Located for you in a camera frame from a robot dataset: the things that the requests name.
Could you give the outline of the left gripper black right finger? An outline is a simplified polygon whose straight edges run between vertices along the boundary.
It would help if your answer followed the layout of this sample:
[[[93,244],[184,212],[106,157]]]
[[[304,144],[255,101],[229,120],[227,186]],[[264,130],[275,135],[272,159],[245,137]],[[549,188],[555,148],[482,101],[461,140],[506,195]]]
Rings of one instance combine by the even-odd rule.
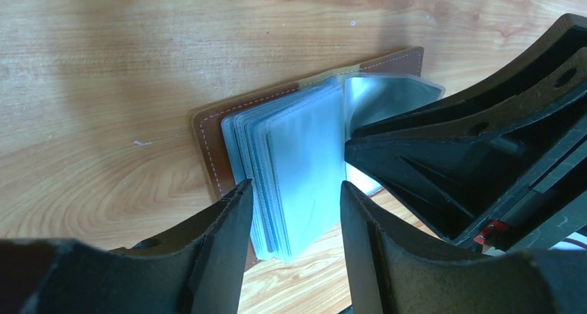
[[[497,257],[452,246],[341,185],[341,229],[355,313],[585,313],[584,251]]]

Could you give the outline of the brown leather card holder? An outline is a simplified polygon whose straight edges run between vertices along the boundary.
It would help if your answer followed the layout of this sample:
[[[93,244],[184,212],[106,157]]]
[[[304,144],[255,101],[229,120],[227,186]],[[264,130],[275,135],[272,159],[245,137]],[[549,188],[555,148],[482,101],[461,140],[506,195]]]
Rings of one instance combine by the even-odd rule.
[[[245,269],[293,261],[340,220],[340,186],[373,178],[347,164],[353,130],[439,100],[423,80],[421,46],[242,94],[197,110],[192,131],[215,196],[249,179],[253,220]]]

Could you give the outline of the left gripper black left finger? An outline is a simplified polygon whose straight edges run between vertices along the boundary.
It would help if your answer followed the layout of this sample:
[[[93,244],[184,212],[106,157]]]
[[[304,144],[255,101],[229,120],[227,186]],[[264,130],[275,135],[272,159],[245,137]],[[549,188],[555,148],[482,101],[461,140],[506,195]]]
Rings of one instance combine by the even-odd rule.
[[[253,213],[245,180],[132,248],[2,239],[2,313],[236,313]]]

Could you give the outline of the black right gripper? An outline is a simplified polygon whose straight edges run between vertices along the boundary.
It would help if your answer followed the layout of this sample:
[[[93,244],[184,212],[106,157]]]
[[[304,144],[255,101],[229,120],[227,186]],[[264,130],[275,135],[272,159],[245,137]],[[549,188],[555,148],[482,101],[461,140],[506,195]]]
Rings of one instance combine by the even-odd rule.
[[[564,14],[479,83],[355,129],[345,158],[453,245],[552,248],[586,224],[586,89],[529,88],[585,46]]]

